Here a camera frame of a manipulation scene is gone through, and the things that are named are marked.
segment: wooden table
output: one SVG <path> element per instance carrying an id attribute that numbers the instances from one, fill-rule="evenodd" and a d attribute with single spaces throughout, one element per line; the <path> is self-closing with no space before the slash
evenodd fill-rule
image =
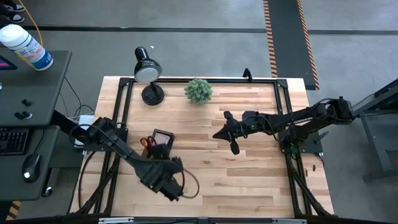
<path id="1" fill-rule="evenodd" d="M 112 117 L 120 77 L 104 77 L 96 116 Z M 287 79 L 293 110 L 308 106 L 302 79 Z M 161 83 L 164 101 L 148 106 L 141 99 L 145 83 L 135 83 L 129 107 L 127 127 L 129 145 L 142 151 L 139 139 L 161 129 L 175 134 L 172 156 L 180 156 L 184 167 L 200 181 L 195 199 L 181 198 L 170 202 L 139 183 L 134 169 L 122 160 L 112 216 L 157 217 L 274 217 L 294 216 L 284 155 L 272 136 L 257 133 L 238 139 L 240 154 L 233 155 L 229 143 L 212 135 L 225 124 L 223 111 L 230 110 L 240 120 L 246 110 L 276 113 L 274 89 L 268 84 L 213 85 L 212 100 L 205 105 L 191 105 L 184 95 L 185 83 Z M 100 179 L 104 153 L 98 152 L 89 162 L 82 182 L 83 203 Z M 322 162 L 313 154 L 302 155 L 307 170 L 307 184 L 318 201 L 331 213 L 328 185 Z M 187 195 L 196 191 L 195 182 L 187 177 Z M 302 193 L 298 192 L 302 211 Z M 78 209 L 77 189 L 71 212 Z"/>

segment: black desk lamp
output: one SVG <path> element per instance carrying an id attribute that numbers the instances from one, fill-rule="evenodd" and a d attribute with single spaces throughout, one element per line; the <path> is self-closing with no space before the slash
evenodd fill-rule
<path id="1" fill-rule="evenodd" d="M 134 78 L 137 82 L 150 83 L 141 93 L 142 100 L 151 106 L 158 105 L 164 99 L 164 91 L 155 81 L 162 74 L 162 67 L 149 58 L 147 50 L 143 47 L 137 47 L 135 54 L 138 62 L 134 69 Z"/>

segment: monitor screen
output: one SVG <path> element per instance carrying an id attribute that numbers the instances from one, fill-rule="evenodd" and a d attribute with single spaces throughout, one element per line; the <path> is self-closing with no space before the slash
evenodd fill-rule
<path id="1" fill-rule="evenodd" d="M 0 55 L 0 70 L 15 70 L 17 67 Z"/>

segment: plastic bottle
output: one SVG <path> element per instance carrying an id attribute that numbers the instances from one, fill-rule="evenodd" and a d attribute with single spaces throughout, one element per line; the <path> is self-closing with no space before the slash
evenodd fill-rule
<path id="1" fill-rule="evenodd" d="M 53 57 L 19 25 L 10 24 L 0 29 L 0 42 L 34 70 L 44 71 L 53 64 Z"/>

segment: concrete floor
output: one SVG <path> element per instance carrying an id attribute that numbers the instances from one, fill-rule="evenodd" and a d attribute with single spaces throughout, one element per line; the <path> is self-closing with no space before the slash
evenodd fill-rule
<path id="1" fill-rule="evenodd" d="M 24 2 L 40 25 L 265 28 L 261 0 Z M 308 29 L 398 29 L 395 0 L 302 0 L 302 4 Z M 265 34 L 47 31 L 42 35 L 46 49 L 73 52 L 67 77 L 82 102 L 92 107 L 103 76 L 132 75 L 134 49 L 139 45 L 159 61 L 164 75 L 230 77 L 240 76 L 249 67 L 255 77 L 271 76 Z M 356 103 L 397 78 L 396 36 L 313 35 L 310 40 L 321 86 L 320 91 L 308 91 L 310 103 L 340 95 Z M 67 85 L 62 93 L 71 114 L 78 102 Z M 57 109 L 65 110 L 61 101 Z M 365 184 L 362 180 L 362 175 L 378 170 L 379 164 L 361 123 L 326 129 L 330 134 L 322 144 L 335 213 L 398 222 L 397 182 Z M 53 195 L 24 202 L 18 217 L 65 214 L 77 174 L 78 170 L 57 172 L 52 177 Z"/>

